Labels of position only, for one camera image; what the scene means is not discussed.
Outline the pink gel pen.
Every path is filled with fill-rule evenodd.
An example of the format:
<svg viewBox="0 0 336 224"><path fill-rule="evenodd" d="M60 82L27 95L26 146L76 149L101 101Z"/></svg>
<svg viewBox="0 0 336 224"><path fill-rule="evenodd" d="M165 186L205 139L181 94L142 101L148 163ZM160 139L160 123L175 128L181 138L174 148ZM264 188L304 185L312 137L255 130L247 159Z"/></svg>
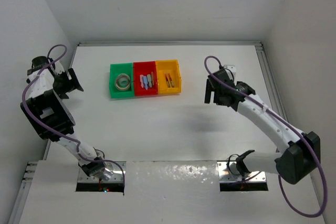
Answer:
<svg viewBox="0 0 336 224"><path fill-rule="evenodd" d="M167 87L170 88L170 81L169 81L169 79L168 79L167 74L165 74L165 79L166 79Z"/></svg>

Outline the orange pen cap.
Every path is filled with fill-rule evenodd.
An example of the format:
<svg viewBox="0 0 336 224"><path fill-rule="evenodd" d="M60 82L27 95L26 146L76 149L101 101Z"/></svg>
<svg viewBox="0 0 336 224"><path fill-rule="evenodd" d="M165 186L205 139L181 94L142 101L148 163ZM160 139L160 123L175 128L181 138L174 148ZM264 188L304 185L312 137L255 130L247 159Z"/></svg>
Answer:
<svg viewBox="0 0 336 224"><path fill-rule="evenodd" d="M151 72L151 83L152 83L152 87L155 86L155 80L154 80L154 72Z"/></svg>

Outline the red gel pen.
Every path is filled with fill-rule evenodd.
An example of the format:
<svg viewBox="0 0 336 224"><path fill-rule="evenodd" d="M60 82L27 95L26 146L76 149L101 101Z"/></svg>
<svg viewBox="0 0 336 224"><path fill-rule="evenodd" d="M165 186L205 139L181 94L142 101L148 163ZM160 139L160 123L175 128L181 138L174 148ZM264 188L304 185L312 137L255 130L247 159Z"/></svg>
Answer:
<svg viewBox="0 0 336 224"><path fill-rule="evenodd" d="M175 88L175 85L174 85L174 82L173 82L173 79L172 79L170 73L169 73L169 80L170 80L170 83L171 83L171 87Z"/></svg>

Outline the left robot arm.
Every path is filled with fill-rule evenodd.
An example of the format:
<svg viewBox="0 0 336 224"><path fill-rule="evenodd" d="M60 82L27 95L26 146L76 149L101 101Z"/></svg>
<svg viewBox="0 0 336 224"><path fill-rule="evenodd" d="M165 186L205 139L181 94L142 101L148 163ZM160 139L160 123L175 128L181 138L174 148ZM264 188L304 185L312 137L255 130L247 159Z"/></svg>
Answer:
<svg viewBox="0 0 336 224"><path fill-rule="evenodd" d="M64 99L69 98L67 93L73 90L83 91L74 70L70 68L66 71L62 64L57 62L43 70L38 80L28 88L26 103L30 113L25 110L23 104L20 107L40 138L66 148L77 159L79 167L87 176L98 177L102 175L106 166L92 146L77 144L58 136L31 118L31 115L34 115L59 133L78 139L74 131L75 120L63 103Z"/></svg>

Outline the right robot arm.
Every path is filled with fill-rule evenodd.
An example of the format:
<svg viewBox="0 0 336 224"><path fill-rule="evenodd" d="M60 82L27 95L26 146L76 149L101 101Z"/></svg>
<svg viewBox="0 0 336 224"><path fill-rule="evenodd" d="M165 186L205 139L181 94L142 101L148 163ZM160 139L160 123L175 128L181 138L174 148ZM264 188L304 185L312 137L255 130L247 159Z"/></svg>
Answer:
<svg viewBox="0 0 336 224"><path fill-rule="evenodd" d="M247 150L228 167L231 174L247 176L263 171L277 174L295 185L316 168L311 151L320 157L320 138L282 123L281 117L244 82L234 82L224 68L208 76L205 103L227 106L253 122L276 146L277 153Z"/></svg>

